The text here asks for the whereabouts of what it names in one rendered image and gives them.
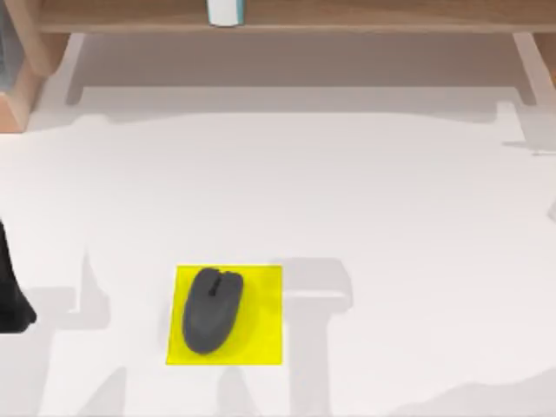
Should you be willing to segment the flat yellow square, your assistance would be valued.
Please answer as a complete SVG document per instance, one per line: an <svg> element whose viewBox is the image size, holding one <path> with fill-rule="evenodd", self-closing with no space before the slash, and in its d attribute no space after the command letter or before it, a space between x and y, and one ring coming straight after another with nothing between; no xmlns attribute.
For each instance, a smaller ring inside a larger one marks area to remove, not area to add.
<svg viewBox="0 0 556 417"><path fill-rule="evenodd" d="M217 268L242 275L242 302L231 335L212 354L196 354L182 336L183 304L195 275ZM279 265L181 265L176 269L169 320L168 365L280 365L282 348L282 284Z"/></svg>

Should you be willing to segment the wooden shelf unit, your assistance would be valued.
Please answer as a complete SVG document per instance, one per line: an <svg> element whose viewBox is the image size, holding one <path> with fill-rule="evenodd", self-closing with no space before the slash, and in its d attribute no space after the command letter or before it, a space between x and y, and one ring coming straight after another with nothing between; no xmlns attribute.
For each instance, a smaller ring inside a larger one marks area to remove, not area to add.
<svg viewBox="0 0 556 417"><path fill-rule="evenodd" d="M498 93L556 122L556 0L0 0L39 81L83 46L54 127L201 113L386 112L486 122Z"/></svg>

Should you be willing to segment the dark grey computer mouse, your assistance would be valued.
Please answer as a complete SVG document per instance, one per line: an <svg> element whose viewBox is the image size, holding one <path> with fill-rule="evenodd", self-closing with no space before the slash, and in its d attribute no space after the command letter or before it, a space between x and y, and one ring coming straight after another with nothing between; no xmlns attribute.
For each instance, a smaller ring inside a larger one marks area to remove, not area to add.
<svg viewBox="0 0 556 417"><path fill-rule="evenodd" d="M229 338L242 302L242 275L202 268L183 304L182 336L196 354L212 354Z"/></svg>

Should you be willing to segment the white and teal cup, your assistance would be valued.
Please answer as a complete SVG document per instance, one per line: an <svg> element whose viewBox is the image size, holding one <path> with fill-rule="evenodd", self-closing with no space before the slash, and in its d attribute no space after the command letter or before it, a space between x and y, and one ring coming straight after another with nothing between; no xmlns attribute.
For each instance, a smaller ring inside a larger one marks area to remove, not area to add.
<svg viewBox="0 0 556 417"><path fill-rule="evenodd" d="M206 0L208 22L216 27L235 27L244 24L246 0Z"/></svg>

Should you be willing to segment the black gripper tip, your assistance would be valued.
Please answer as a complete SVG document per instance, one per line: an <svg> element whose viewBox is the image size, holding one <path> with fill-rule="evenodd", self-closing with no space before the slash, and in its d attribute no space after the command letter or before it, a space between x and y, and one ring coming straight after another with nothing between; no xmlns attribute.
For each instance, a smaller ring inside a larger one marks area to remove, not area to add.
<svg viewBox="0 0 556 417"><path fill-rule="evenodd" d="M0 334L20 334L36 319L35 309L17 282L5 228L0 221Z"/></svg>

